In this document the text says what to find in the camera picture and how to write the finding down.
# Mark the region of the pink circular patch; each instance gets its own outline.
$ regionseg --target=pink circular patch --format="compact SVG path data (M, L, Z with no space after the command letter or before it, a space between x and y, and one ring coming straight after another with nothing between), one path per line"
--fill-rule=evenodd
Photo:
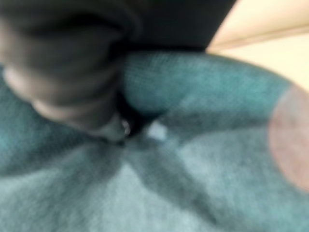
M309 93L290 88L269 124L269 145L286 178L309 192Z

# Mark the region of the teal fleece blanket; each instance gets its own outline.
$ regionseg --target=teal fleece blanket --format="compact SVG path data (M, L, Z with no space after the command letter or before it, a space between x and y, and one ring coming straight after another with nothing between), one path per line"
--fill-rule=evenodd
M309 195L267 141L287 81L198 53L136 53L124 75L152 118L124 146L41 118L1 80L1 232L309 230Z

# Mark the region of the teal fabric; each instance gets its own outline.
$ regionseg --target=teal fabric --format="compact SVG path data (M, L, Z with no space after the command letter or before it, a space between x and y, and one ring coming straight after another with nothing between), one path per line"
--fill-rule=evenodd
M46 121L0 84L1 232L306 232L309 196L269 152L290 84L195 53L137 53L124 94L146 127L124 147Z

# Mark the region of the small shiny object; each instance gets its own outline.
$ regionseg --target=small shiny object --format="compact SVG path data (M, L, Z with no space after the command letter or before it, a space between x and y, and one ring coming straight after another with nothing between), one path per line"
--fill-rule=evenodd
M131 134L131 126L125 119L122 119L121 123L124 128L125 136L128 137Z

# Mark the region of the beige wall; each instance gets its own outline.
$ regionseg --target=beige wall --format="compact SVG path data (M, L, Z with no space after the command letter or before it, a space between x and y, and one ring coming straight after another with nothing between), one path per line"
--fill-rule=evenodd
M309 91L309 0L238 0L208 52L261 65Z

